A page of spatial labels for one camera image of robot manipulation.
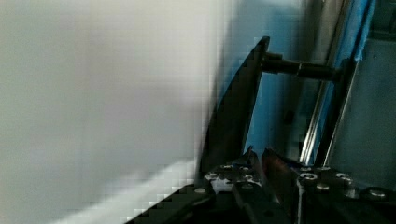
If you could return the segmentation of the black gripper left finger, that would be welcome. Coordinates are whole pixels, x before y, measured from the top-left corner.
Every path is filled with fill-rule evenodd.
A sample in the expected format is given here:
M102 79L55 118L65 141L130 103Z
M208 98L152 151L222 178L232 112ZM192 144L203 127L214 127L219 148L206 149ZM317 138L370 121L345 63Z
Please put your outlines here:
M197 187L208 196L194 206L194 224L261 224L262 176L249 148L238 159L198 168Z

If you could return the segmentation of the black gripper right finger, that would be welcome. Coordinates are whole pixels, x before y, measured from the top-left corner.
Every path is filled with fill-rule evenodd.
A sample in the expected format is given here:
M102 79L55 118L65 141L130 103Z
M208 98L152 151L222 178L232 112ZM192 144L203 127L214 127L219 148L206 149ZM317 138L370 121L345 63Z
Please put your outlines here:
M266 180L293 224L395 224L395 192L364 186L329 166L305 166L272 149L262 153Z

